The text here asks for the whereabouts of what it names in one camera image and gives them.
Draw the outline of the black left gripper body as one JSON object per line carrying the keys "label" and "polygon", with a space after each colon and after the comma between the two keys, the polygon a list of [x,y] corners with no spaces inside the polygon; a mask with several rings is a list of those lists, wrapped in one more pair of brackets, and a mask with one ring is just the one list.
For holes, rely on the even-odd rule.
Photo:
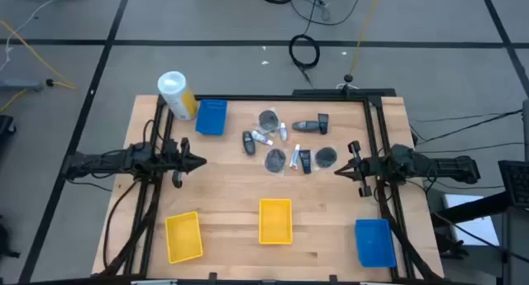
{"label": "black left gripper body", "polygon": [[180,141],[180,149],[178,143],[174,139],[169,139],[167,143],[168,161],[174,167],[172,175],[172,182],[176,188],[183,186],[182,173],[187,173],[187,158],[189,155],[190,145],[187,137],[183,137]]}

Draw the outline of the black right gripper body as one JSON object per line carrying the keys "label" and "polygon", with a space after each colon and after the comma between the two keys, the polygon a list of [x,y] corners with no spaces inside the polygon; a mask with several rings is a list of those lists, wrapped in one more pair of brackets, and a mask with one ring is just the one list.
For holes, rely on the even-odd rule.
{"label": "black right gripper body", "polygon": [[367,184],[367,177],[382,177],[384,175],[384,168],[388,162],[388,157],[376,154],[372,157],[361,158],[360,157],[360,142],[354,140],[348,144],[348,150],[352,153],[352,168],[353,168],[353,179],[355,181],[361,181],[359,194],[361,197],[377,197],[379,190],[385,192],[385,182],[377,184],[375,190],[371,189],[371,186]]}

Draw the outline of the black sponge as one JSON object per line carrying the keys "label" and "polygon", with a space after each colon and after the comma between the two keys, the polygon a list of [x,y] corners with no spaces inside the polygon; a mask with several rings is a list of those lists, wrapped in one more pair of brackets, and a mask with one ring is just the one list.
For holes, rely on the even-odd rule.
{"label": "black sponge", "polygon": [[270,173],[282,173],[286,161],[285,153],[280,149],[271,149],[266,155],[264,166]]}
{"label": "black sponge", "polygon": [[327,146],[318,150],[315,154],[316,165],[320,168],[329,168],[337,160],[337,152],[334,148]]}
{"label": "black sponge", "polygon": [[280,128],[280,119],[278,113],[273,109],[262,111],[258,117],[258,130],[261,133],[269,133]]}

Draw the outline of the black remote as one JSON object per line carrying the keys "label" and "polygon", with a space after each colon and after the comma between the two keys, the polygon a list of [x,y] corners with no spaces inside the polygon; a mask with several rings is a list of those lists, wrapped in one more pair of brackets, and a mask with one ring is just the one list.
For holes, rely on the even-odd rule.
{"label": "black remote", "polygon": [[255,142],[252,137],[252,134],[249,131],[244,131],[242,133],[242,142],[245,152],[248,155],[254,155],[255,154]]}

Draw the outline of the small dark grey bottle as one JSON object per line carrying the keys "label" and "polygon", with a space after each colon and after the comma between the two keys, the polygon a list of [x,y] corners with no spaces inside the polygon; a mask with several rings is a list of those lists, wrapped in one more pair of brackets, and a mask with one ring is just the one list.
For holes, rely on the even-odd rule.
{"label": "small dark grey bottle", "polygon": [[318,121],[296,121],[292,124],[292,129],[300,132],[319,132]]}

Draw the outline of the yellow plastic basket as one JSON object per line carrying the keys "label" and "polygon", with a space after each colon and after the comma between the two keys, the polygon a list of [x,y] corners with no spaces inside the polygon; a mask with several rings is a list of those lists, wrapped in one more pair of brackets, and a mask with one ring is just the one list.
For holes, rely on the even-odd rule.
{"label": "yellow plastic basket", "polygon": [[290,199],[260,199],[258,238],[261,245],[293,243],[293,212]]}
{"label": "yellow plastic basket", "polygon": [[203,256],[202,236],[196,211],[167,217],[165,234],[170,264]]}

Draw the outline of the blue plastic basket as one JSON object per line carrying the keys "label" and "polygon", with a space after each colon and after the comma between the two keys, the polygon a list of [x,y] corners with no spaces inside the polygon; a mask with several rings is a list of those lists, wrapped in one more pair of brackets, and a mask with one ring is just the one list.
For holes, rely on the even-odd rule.
{"label": "blue plastic basket", "polygon": [[355,239],[360,264],[364,268],[397,266],[393,239],[386,219],[358,219]]}
{"label": "blue plastic basket", "polygon": [[205,99],[200,102],[195,131],[203,135],[222,135],[227,115],[227,101]]}

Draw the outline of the white yellow wipes canister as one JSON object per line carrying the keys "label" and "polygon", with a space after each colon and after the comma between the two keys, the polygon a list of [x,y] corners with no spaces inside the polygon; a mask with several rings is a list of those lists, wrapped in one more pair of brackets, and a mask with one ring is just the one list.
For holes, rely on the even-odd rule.
{"label": "white yellow wipes canister", "polygon": [[195,118],[198,102],[182,73],[169,71],[162,74],[158,79],[157,87],[170,111],[178,119],[190,121]]}

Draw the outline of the dark grey desk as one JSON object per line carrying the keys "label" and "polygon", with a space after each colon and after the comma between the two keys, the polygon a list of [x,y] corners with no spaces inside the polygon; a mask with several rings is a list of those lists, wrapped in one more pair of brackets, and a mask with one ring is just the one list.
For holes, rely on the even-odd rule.
{"label": "dark grey desk", "polygon": [[[493,221],[499,246],[457,226],[458,223],[486,216],[490,216]],[[493,275],[497,278],[497,285],[529,285],[529,210],[515,207],[506,192],[457,207],[432,211],[431,222],[436,229],[448,230],[449,235],[450,227],[453,226],[486,244],[463,244],[469,253],[468,257],[462,259],[467,267]]]}

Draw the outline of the black stand foot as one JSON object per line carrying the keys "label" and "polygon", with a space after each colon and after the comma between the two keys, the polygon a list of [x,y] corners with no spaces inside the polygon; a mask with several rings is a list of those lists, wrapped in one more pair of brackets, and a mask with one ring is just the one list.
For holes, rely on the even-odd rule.
{"label": "black stand foot", "polygon": [[463,240],[455,241],[440,232],[435,232],[437,248],[443,259],[462,260],[469,256],[469,253],[463,248]]}

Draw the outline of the white board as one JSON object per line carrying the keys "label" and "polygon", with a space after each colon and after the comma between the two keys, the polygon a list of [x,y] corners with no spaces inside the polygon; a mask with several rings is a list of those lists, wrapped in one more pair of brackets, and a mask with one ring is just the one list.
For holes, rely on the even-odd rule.
{"label": "white board", "polygon": [[[474,195],[462,195],[462,194],[444,194],[442,196],[443,205],[445,208],[457,207],[467,202],[473,202],[481,199],[482,196]],[[483,240],[488,241],[490,244],[499,246],[499,240],[497,232],[494,228],[493,221],[490,216],[473,219],[472,221],[466,221],[457,224],[458,227],[465,229],[466,231],[477,235]],[[458,241],[462,240],[464,245],[467,246],[486,246],[486,244],[480,240],[476,240],[470,235],[467,235],[462,230],[451,226],[450,234],[453,238]]]}

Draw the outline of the black keyboard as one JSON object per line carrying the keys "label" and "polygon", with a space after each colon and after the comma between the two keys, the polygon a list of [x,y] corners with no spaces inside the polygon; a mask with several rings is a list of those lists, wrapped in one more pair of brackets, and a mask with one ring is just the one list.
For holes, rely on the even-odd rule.
{"label": "black keyboard", "polygon": [[499,160],[498,166],[512,204],[529,209],[529,162]]}

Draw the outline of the grey floor base bar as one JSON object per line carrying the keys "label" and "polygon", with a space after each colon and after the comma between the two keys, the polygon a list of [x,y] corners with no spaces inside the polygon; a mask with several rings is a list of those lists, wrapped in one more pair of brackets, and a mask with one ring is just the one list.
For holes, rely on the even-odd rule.
{"label": "grey floor base bar", "polygon": [[24,89],[39,92],[43,89],[43,85],[38,80],[26,80],[16,78],[0,79],[0,91]]}

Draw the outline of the black chair base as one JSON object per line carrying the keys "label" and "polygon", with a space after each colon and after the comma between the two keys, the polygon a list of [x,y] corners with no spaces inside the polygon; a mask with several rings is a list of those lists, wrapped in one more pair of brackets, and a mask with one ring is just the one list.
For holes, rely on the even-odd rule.
{"label": "black chair base", "polygon": [[0,115],[0,148],[17,132],[12,116]]}

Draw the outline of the black floor object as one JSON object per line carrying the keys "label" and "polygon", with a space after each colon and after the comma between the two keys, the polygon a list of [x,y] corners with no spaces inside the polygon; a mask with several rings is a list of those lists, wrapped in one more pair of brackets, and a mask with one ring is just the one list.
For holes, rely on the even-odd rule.
{"label": "black floor object", "polygon": [[0,215],[0,258],[3,256],[18,259],[20,253],[12,250],[9,245],[9,233],[7,228],[1,221],[2,216]]}

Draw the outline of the grey post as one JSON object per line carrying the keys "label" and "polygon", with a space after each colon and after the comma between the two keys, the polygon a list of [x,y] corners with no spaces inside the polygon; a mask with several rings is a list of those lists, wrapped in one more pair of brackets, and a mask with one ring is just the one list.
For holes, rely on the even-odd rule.
{"label": "grey post", "polygon": [[522,103],[522,124],[525,155],[529,159],[529,98]]}

